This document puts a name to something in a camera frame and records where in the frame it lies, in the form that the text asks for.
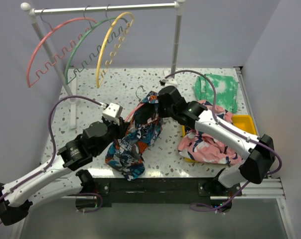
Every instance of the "clothes rack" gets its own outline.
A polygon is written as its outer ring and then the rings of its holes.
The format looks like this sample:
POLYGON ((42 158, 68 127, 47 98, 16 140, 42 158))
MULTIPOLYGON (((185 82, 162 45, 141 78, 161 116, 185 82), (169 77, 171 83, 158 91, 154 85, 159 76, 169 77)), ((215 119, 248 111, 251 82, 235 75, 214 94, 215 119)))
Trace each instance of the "clothes rack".
MULTIPOLYGON (((44 37, 44 34, 37 22, 36 17, 42 15, 53 15, 53 14, 67 14, 67 13, 89 13, 89 12, 105 12, 109 11, 130 11, 130 10, 150 10, 150 9, 175 9, 176 10, 176 22, 175 22, 175 34, 173 41, 173 56, 171 62, 170 71, 173 73, 176 71, 176 62, 177 62, 177 54, 178 54, 178 45, 179 45, 179 35, 180 35, 180 26, 181 26, 181 17, 183 13, 183 6, 185 0, 177 0, 173 3, 154 3, 154 4, 135 4, 135 5, 120 5, 120 6, 90 6, 90 7, 72 7, 72 8, 56 8, 56 9, 34 9, 31 8, 31 5, 24 2, 21 4, 21 9, 26 12, 29 16, 31 25, 41 41, 44 37)), ((50 62, 52 63, 54 70, 62 82, 62 86, 69 96, 76 94, 77 89, 77 80, 74 79, 71 83, 71 87, 66 84, 63 71, 58 66, 58 64, 53 64, 54 54, 45 41, 43 43, 44 50, 49 57, 50 62)), ((76 105, 77 100, 71 99, 70 101, 70 128, 76 128, 76 105)))

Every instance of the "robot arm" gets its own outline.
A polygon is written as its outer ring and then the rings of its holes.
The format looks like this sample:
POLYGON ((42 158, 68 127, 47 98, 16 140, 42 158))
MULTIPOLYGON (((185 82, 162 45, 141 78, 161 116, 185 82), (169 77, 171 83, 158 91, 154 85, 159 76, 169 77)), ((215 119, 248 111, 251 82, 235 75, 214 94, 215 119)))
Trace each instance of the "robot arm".
POLYGON ((211 184, 206 185, 206 190, 225 191, 233 185, 247 180, 256 184, 262 182, 275 157, 271 152, 250 140, 273 149, 271 137, 265 134, 259 138, 222 119, 218 119, 216 122, 212 111, 196 101, 187 103, 173 85, 160 90, 158 101, 160 117, 172 117, 181 125, 205 132, 231 147, 242 157, 242 163, 221 170, 211 184))
POLYGON ((122 107, 109 104, 103 111, 103 122, 92 123, 82 134, 66 143, 49 167, 50 160, 13 182, 0 183, 0 218, 3 224, 8 226, 25 218, 35 203, 43 204, 80 192, 83 180, 91 177, 88 171, 83 173, 80 170, 62 183, 52 182, 92 162, 93 157, 100 155, 114 139, 125 136, 129 123, 120 117, 121 111, 122 107), (22 181, 26 182, 12 189, 22 181))

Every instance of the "speckled countertop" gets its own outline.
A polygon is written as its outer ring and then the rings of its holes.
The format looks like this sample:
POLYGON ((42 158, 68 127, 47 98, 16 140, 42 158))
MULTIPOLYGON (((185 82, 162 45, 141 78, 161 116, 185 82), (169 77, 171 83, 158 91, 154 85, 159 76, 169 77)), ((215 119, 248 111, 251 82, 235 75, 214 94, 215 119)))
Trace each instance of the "speckled countertop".
MULTIPOLYGON (((164 68, 118 68, 110 69, 106 74, 104 82, 99 89, 95 84, 95 69, 86 69, 79 74, 78 95, 86 96, 96 101, 105 103, 116 103, 123 106, 122 117, 125 118, 129 112, 138 104, 135 96, 136 88, 143 85, 146 92, 138 90, 138 96, 142 98, 150 90, 159 91, 161 86, 159 80, 163 78, 164 68)), ((196 69, 203 74, 217 74, 232 76, 238 81, 235 69, 196 69)), ((185 73, 176 75, 178 89, 187 101, 195 100, 193 85, 197 75, 185 73)), ((66 96, 62 88, 60 97, 66 96)), ((247 115, 247 109, 241 87, 237 93, 238 115, 247 115)), ((101 120, 102 109, 98 106, 80 100, 77 106, 77 128, 69 129, 69 104, 61 103, 57 108, 53 120, 53 132, 57 148, 61 148, 68 141, 75 138, 84 128, 92 122, 101 120)), ((177 152, 178 144, 182 138, 181 126, 172 119, 165 119, 163 131, 155 144, 148 148, 143 154, 145 160, 145 173, 141 177, 214 177, 224 165, 209 163, 186 162, 177 152)), ((84 166, 88 168, 93 177, 122 177, 122 175, 110 168, 104 162, 106 150, 93 159, 93 162, 84 166)), ((52 155, 52 143, 48 139, 44 156, 41 162, 50 159, 52 155)))

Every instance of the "cable clip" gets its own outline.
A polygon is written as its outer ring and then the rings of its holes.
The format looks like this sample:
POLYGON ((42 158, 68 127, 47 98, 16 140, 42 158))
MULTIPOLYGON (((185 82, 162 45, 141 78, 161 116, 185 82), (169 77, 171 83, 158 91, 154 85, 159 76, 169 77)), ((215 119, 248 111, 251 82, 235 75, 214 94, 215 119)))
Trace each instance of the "cable clip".
POLYGON ((177 81, 173 77, 169 77, 168 79, 163 78, 159 81, 161 86, 174 86, 175 88, 178 87, 177 81))
POLYGON ((103 103, 103 102, 100 102, 101 103, 101 107, 105 110, 109 105, 106 104, 106 103, 103 103))
POLYGON ((12 188, 9 188, 6 193, 12 193, 13 192, 13 189, 12 188))

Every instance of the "gray wall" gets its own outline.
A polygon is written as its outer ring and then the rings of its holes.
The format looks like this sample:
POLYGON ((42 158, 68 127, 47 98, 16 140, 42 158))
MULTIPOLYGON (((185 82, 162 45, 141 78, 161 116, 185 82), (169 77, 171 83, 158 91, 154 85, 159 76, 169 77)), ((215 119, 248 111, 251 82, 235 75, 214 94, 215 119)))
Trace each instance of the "gray wall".
MULTIPOLYGON (((182 19, 180 67, 233 67, 246 62, 280 0, 186 0, 182 19)), ((172 0, 33 0, 38 9, 50 7, 106 6, 173 2, 172 0)), ((109 13, 117 16, 119 12, 109 13)), ((119 50, 113 65, 118 67, 169 67, 176 12, 173 9, 133 11, 136 21, 119 50)), ((52 25, 83 16, 43 16, 52 25)), ((86 14, 97 21, 104 12, 86 14)), ((52 37, 56 49, 76 39, 88 22, 72 23, 52 37)), ((103 42, 109 28, 106 22, 85 40, 73 63, 88 59, 97 44, 103 42)))
MULTIPOLYGON (((39 164, 48 136, 47 117, 60 84, 52 69, 31 89, 25 73, 38 39, 20 0, 0 1, 0 182, 21 177, 39 164)), ((47 58, 40 54, 34 69, 47 58)), ((11 227, 0 226, 0 238, 11 227)))
POLYGON ((301 239, 301 0, 281 0, 244 66, 261 133, 284 160, 279 173, 301 239))

